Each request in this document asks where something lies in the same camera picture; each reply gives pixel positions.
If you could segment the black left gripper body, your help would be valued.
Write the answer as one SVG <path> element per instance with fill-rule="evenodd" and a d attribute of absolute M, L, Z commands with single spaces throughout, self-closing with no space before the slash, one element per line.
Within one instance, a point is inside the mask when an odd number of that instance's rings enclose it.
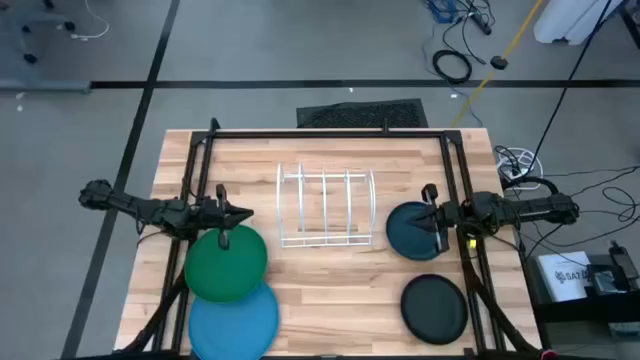
<path fill-rule="evenodd" d="M 228 222 L 227 191 L 222 184 L 215 188 L 216 197 L 214 199 L 205 197 L 196 213 L 195 228 L 198 231 L 207 229 L 218 230 L 218 246 L 221 250 L 230 248 L 228 231 L 231 225 Z"/>

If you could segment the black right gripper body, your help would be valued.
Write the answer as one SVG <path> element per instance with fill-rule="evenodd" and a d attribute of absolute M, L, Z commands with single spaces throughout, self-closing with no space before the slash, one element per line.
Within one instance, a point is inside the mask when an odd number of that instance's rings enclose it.
<path fill-rule="evenodd" d="M 421 190 L 421 196 L 426 205 L 437 208 L 433 221 L 437 223 L 437 232 L 430 233 L 435 236 L 435 248 L 437 253 L 449 250 L 448 229 L 457 228 L 463 231 L 467 240 L 473 239 L 470 228 L 465 226 L 462 208 L 454 201 L 447 201 L 440 205 L 436 204 L 438 190 L 435 184 L 428 183 Z"/>

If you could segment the small dark teal plate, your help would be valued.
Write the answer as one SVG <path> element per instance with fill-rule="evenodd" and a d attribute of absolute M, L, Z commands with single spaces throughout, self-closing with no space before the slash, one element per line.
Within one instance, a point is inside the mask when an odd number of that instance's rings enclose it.
<path fill-rule="evenodd" d="M 405 202 L 396 206 L 386 220 L 386 236 L 391 247 L 410 260 L 430 261 L 450 249 L 448 231 L 429 232 L 416 227 L 410 221 L 424 215 L 429 205 L 422 202 Z"/>

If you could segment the large green plate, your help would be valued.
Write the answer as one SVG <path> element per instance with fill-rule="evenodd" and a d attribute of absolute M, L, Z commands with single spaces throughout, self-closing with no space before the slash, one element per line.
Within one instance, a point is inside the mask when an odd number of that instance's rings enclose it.
<path fill-rule="evenodd" d="M 258 232 L 244 225 L 226 233 L 227 249 L 219 246 L 219 235 L 219 229 L 212 229 L 195 242 L 187 253 L 184 277 L 201 299 L 238 301 L 263 281 L 268 268 L 267 246 Z"/>

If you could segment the small black plate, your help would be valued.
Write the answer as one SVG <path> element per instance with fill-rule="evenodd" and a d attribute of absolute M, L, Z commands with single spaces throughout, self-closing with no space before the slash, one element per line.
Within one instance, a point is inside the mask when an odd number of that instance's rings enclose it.
<path fill-rule="evenodd" d="M 408 330 L 432 345 L 459 339 L 469 317 L 461 290 L 437 274 L 422 274 L 407 283 L 400 298 L 400 312 Z"/>

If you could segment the large blue plate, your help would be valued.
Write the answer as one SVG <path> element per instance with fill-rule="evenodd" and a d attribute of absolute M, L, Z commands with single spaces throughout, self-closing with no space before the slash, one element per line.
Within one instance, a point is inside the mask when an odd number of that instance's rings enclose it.
<path fill-rule="evenodd" d="M 277 296 L 262 282 L 245 298 L 230 303 L 196 298 L 188 335 L 200 360 L 259 360 L 270 350 L 279 326 Z"/>

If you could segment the white power strip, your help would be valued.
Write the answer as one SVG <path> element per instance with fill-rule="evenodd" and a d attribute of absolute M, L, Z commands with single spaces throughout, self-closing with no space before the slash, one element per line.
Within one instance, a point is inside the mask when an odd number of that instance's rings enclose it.
<path fill-rule="evenodd" d="M 542 163 L 533 151 L 496 145 L 494 152 L 497 156 L 496 170 L 503 180 L 510 182 L 523 176 L 544 177 Z"/>

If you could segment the black floor mat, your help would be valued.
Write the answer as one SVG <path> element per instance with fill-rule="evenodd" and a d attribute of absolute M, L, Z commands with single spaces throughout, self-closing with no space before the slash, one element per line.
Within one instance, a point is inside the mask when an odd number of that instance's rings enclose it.
<path fill-rule="evenodd" d="M 341 102 L 296 109 L 298 128 L 428 128 L 420 99 Z"/>

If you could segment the white booklet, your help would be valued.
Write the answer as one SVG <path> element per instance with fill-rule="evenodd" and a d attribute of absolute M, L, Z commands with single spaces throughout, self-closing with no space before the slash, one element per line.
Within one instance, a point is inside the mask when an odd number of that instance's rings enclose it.
<path fill-rule="evenodd" d="M 590 261 L 584 251 L 541 255 L 536 263 L 553 302 L 587 297 Z"/>

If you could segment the black side cart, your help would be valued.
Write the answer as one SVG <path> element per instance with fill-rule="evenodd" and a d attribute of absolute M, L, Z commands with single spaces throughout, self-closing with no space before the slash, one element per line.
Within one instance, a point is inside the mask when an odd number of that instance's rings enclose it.
<path fill-rule="evenodd" d="M 608 255 L 589 265 L 610 265 Z M 640 340 L 640 278 L 637 289 L 626 293 L 598 295 L 594 287 L 585 288 L 587 297 L 565 302 L 542 303 L 535 314 L 544 323 L 593 322 L 605 324 L 614 336 Z"/>

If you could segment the small dark screen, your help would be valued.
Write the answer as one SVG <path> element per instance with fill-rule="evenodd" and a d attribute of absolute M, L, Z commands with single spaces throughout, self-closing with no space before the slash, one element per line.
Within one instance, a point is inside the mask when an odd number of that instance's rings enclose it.
<path fill-rule="evenodd" d="M 610 265 L 588 265 L 588 277 L 595 292 L 598 295 L 626 293 L 627 290 L 619 287 L 613 267 Z"/>

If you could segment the black handheld device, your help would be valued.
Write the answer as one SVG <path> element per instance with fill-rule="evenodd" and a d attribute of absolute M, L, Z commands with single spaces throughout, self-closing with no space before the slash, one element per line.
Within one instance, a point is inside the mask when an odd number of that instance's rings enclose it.
<path fill-rule="evenodd" d="M 627 249 L 613 240 L 609 247 L 609 256 L 613 263 L 612 273 L 616 289 L 620 291 L 636 290 L 640 274 L 633 264 Z"/>

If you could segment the black power strip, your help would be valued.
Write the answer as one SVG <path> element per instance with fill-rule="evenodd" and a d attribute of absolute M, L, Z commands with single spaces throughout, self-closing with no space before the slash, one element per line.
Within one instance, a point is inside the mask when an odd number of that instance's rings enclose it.
<path fill-rule="evenodd" d="M 484 17 L 481 13 L 479 12 L 472 12 L 469 17 L 471 18 L 471 20 L 475 23 L 475 25 L 478 27 L 478 29 L 485 35 L 489 36 L 492 34 L 492 28 L 489 25 L 488 21 L 484 20 Z"/>

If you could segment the blue crate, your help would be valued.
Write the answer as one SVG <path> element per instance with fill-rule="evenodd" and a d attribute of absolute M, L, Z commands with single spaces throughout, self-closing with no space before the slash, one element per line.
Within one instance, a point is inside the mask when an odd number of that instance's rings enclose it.
<path fill-rule="evenodd" d="M 454 23 L 457 18 L 457 5 L 455 0 L 424 0 L 431 11 L 434 20 L 439 24 Z"/>

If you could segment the grey desk foot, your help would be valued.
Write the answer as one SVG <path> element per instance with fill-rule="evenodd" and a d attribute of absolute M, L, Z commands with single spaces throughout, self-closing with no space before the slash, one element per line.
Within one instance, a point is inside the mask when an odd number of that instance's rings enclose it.
<path fill-rule="evenodd" d="M 77 92 L 87 94 L 91 91 L 90 81 L 73 80 L 17 80 L 1 79 L 0 90 L 17 92 Z"/>

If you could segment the white plastic cover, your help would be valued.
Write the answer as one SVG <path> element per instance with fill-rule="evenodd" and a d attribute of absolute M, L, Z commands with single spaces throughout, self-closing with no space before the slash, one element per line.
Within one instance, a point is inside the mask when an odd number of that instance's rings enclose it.
<path fill-rule="evenodd" d="M 533 27 L 544 44 L 564 40 L 580 45 L 627 0 L 548 0 Z"/>

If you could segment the black office chair base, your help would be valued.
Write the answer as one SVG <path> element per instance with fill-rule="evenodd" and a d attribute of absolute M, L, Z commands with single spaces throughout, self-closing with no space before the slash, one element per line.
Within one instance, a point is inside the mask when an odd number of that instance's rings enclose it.
<path fill-rule="evenodd" d="M 37 56 L 26 44 L 25 36 L 36 23 L 61 25 L 69 33 L 76 24 L 66 15 L 55 11 L 53 0 L 0 0 L 0 34 L 11 38 L 16 50 L 27 64 L 38 62 Z"/>

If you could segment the black metal table frame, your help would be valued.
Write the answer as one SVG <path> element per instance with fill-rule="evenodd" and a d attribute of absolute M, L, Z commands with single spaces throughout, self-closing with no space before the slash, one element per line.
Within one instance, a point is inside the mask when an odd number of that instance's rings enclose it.
<path fill-rule="evenodd" d="M 205 130 L 167 130 L 151 190 L 144 195 L 180 195 L 189 146 Z M 337 357 L 376 359 L 461 357 L 476 350 L 471 315 L 461 337 L 448 345 L 428 345 L 403 324 L 399 296 L 408 281 L 423 273 L 447 277 L 466 296 L 457 243 L 427 262 L 402 258 L 385 236 L 386 217 L 402 202 L 421 200 L 426 183 L 438 186 L 439 200 L 448 199 L 438 135 L 459 138 L 473 191 L 501 192 L 488 132 L 475 129 L 292 129 L 291 131 L 221 130 L 214 139 L 207 192 L 223 183 L 231 203 L 254 209 L 247 226 L 267 241 L 267 282 L 280 305 L 277 337 L 265 360 Z M 373 245 L 281 248 L 276 223 L 276 167 L 344 174 L 373 170 L 376 225 Z M 171 241 L 155 235 L 136 252 L 129 290 L 116 337 L 119 349 L 133 340 L 149 320 L 161 296 Z M 488 273 L 495 298 L 521 335 L 533 346 L 543 342 L 535 320 L 520 256 L 505 243 L 485 242 Z"/>

